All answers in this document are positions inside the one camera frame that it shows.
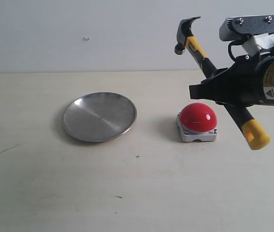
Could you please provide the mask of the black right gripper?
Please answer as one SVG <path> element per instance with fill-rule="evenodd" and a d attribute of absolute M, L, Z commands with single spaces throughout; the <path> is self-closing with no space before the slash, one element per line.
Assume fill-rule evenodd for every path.
<path fill-rule="evenodd" d="M 210 100 L 230 105 L 274 106 L 274 56 L 261 56 L 220 69 L 215 76 L 189 85 L 195 100 Z"/>

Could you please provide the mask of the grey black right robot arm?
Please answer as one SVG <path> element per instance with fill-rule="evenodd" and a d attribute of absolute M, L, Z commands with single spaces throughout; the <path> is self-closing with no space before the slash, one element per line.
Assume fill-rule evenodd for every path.
<path fill-rule="evenodd" d="M 190 98 L 221 104 L 274 106 L 274 56 L 240 59 L 217 75 L 189 86 Z"/>

